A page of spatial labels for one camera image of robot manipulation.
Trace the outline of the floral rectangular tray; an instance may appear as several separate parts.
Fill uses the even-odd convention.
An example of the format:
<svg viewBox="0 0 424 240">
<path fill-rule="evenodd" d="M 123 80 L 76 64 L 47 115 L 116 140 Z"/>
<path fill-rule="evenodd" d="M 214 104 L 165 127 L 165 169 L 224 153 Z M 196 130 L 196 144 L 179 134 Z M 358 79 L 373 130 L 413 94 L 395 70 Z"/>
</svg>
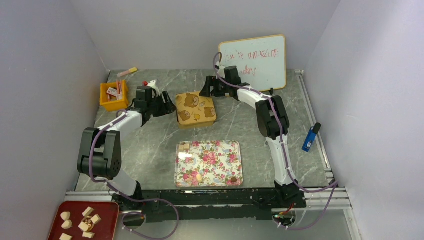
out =
<svg viewBox="0 0 424 240">
<path fill-rule="evenodd" d="M 179 145 L 190 149 L 179 152 Z M 174 182 L 180 188 L 240 186 L 244 181 L 240 143 L 234 140 L 183 141 L 176 146 Z"/>
</svg>

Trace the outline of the pink yellow marker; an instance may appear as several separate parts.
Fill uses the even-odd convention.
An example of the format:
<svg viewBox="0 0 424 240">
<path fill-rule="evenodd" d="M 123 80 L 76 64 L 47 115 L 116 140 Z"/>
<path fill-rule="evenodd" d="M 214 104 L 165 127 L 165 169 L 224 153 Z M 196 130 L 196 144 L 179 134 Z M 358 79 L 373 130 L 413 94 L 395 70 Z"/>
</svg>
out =
<svg viewBox="0 0 424 240">
<path fill-rule="evenodd" d="M 137 68 L 137 67 L 132 67 L 132 68 L 130 68 L 130 69 L 128 69 L 128 70 L 125 70 L 125 71 L 122 71 L 122 72 L 118 73 L 116 76 L 117 76 L 118 78 L 122 78 L 122 77 L 124 77 L 124 76 L 130 75 L 130 74 L 133 74 L 133 73 L 135 73 L 135 72 L 137 72 L 137 71 L 138 71 L 138 68 Z"/>
</svg>

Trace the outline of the aluminium rail frame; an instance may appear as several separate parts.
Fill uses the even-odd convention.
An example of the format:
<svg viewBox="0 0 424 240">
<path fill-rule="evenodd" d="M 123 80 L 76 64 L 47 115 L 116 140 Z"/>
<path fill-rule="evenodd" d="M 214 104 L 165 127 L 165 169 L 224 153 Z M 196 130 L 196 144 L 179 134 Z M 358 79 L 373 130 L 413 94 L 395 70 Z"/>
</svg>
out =
<svg viewBox="0 0 424 240">
<path fill-rule="evenodd" d="M 307 188 L 323 188 L 334 180 L 327 153 L 320 136 L 309 152 L 302 150 L 309 128 L 315 123 L 303 76 L 299 70 L 286 72 L 285 88 L 276 90 L 287 110 L 290 127 L 289 156 L 299 183 Z M 171 159 L 176 146 L 185 140 L 236 140 L 241 146 L 242 187 L 258 189 L 274 184 L 271 151 L 258 131 L 254 110 L 231 98 L 215 100 L 216 123 L 210 127 L 180 129 L 170 116 L 150 120 L 122 144 L 123 169 L 136 178 L 145 190 L 174 190 L 174 165 Z M 205 233 L 208 239 L 255 239 L 262 235 L 289 240 L 359 240 L 361 234 L 347 190 L 308 193 L 306 207 L 291 210 L 296 215 L 295 231 L 285 231 L 268 215 L 244 215 L 224 218 L 211 209 L 212 215 L 200 220 L 181 220 L 173 239 Z"/>
</svg>

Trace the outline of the gold chocolate tin box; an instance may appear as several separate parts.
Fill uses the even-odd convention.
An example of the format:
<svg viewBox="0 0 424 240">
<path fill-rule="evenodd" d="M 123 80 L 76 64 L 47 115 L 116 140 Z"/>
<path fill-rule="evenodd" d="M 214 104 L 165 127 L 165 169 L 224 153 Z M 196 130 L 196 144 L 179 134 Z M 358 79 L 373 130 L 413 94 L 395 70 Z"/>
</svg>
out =
<svg viewBox="0 0 424 240">
<path fill-rule="evenodd" d="M 178 122 L 178 127 L 180 129 L 193 129 L 193 128 L 205 128 L 210 127 L 215 123 L 214 120 L 204 121 L 204 122 L 194 122 L 190 124 L 184 124 L 183 122 Z"/>
</svg>

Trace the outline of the silver tin lid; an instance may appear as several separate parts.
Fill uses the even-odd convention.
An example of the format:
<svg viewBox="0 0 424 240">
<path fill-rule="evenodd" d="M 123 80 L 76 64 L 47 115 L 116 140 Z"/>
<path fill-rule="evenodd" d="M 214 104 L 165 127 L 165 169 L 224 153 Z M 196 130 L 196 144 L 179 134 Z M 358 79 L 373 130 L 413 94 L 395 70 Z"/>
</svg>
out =
<svg viewBox="0 0 424 240">
<path fill-rule="evenodd" d="M 199 91 L 179 93 L 175 97 L 177 122 L 191 124 L 194 122 L 216 121 L 217 112 L 211 97 L 199 96 Z"/>
</svg>

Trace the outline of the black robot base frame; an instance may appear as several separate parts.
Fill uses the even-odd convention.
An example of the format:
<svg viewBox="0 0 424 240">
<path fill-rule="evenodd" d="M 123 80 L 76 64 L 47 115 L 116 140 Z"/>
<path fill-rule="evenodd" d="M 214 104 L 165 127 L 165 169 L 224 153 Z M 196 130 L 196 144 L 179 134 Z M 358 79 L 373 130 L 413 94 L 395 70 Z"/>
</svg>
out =
<svg viewBox="0 0 424 240">
<path fill-rule="evenodd" d="M 269 220 L 289 208 L 305 208 L 300 190 L 275 187 L 206 190 L 143 190 L 143 202 L 111 193 L 123 212 L 141 211 L 149 223 L 180 220 L 243 219 Z"/>
</svg>

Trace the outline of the red lacquer tray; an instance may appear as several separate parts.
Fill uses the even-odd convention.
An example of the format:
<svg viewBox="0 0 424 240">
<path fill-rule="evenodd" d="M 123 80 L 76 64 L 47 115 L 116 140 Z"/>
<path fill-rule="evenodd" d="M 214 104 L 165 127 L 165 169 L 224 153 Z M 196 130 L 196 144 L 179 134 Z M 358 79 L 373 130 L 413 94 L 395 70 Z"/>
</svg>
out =
<svg viewBox="0 0 424 240">
<path fill-rule="evenodd" d="M 65 201 L 56 212 L 49 240 L 112 240 L 120 207 L 115 202 Z"/>
</svg>

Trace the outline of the whiteboard with red writing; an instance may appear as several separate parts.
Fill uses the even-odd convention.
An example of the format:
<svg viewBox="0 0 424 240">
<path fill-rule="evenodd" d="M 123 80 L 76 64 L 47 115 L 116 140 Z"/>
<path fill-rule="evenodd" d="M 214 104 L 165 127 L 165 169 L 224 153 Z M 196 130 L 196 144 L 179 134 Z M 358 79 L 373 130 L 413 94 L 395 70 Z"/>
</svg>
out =
<svg viewBox="0 0 424 240">
<path fill-rule="evenodd" d="M 253 37 L 219 44 L 221 63 L 236 66 L 241 81 L 260 92 L 287 85 L 286 37 L 283 34 Z"/>
</svg>

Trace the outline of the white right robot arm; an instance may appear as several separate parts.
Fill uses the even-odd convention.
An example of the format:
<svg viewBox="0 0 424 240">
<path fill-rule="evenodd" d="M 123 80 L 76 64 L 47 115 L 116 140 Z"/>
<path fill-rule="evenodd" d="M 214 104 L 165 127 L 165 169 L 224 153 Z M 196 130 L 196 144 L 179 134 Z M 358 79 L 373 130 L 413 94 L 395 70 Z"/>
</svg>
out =
<svg viewBox="0 0 424 240">
<path fill-rule="evenodd" d="M 216 75 L 206 78 L 199 95 L 232 97 L 255 109 L 258 129 L 271 150 L 277 190 L 275 202 L 280 207 L 288 207 L 294 201 L 291 187 L 295 185 L 288 146 L 290 121 L 282 98 L 279 95 L 267 95 L 248 83 L 242 83 L 236 66 L 216 64 L 214 70 Z"/>
</svg>

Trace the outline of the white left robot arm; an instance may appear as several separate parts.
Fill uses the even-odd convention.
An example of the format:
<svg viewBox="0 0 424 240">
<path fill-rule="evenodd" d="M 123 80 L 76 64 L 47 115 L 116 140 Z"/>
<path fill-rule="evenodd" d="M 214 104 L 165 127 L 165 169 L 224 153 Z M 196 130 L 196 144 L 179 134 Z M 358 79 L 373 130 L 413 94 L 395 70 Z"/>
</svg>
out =
<svg viewBox="0 0 424 240">
<path fill-rule="evenodd" d="M 119 109 L 114 120 L 83 131 L 77 171 L 90 177 L 94 183 L 105 184 L 124 196 L 123 203 L 130 210 L 139 209 L 143 203 L 141 184 L 122 170 L 121 141 L 152 117 L 170 115 L 175 111 L 176 106 L 167 91 L 160 91 L 154 86 L 137 87 L 130 106 Z"/>
</svg>

